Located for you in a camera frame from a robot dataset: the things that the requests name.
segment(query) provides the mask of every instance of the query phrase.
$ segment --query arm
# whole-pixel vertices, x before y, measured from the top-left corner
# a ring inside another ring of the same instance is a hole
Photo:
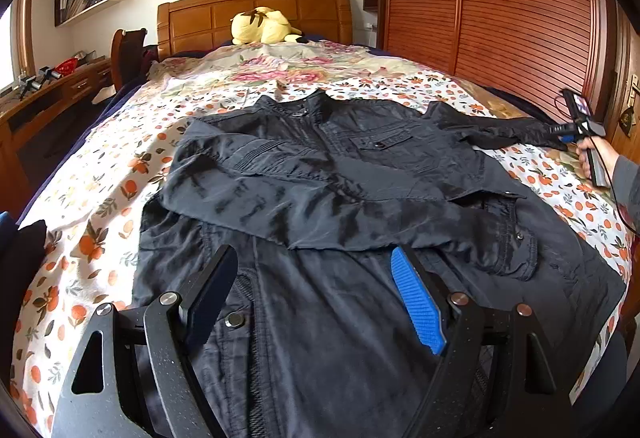
[[[462,207],[411,172],[225,133],[205,121],[194,121],[185,137],[159,196],[168,211],[289,249],[408,244],[521,280],[536,270],[538,243],[529,230]],[[504,201],[515,201],[511,194]]]
[[[621,205],[625,205],[633,221],[640,225],[640,168],[629,161],[603,138],[594,136],[585,138],[577,144],[578,156],[585,176],[591,178],[591,169],[586,150],[597,148],[602,161],[613,181],[613,190],[616,199]]]

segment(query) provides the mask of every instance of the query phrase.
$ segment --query book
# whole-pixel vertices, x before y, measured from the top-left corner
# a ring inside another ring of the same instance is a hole
[[[71,7],[67,11],[66,18],[70,19],[70,18],[75,17],[76,15],[78,15],[81,11],[83,11],[86,8],[89,7],[89,5],[90,5],[89,3],[91,1],[92,0],[74,0],[71,3]]]
[[[60,26],[66,17],[66,0],[54,0],[54,24]]]

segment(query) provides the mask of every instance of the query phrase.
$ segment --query snap button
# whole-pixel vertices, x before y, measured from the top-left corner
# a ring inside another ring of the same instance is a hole
[[[225,317],[225,325],[232,330],[239,328],[244,324],[244,315],[240,312],[231,312]]]

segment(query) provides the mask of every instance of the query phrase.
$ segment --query blue gripper pad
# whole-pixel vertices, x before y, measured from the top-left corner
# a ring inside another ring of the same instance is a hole
[[[440,310],[400,248],[391,252],[391,275],[420,342],[439,355],[447,343],[442,331]]]

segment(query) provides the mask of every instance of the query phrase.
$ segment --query gray sleeve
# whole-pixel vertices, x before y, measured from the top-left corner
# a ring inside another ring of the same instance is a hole
[[[638,174],[638,165],[620,155],[613,170],[613,190],[616,193],[616,199],[621,205],[629,207],[631,199],[631,189]]]

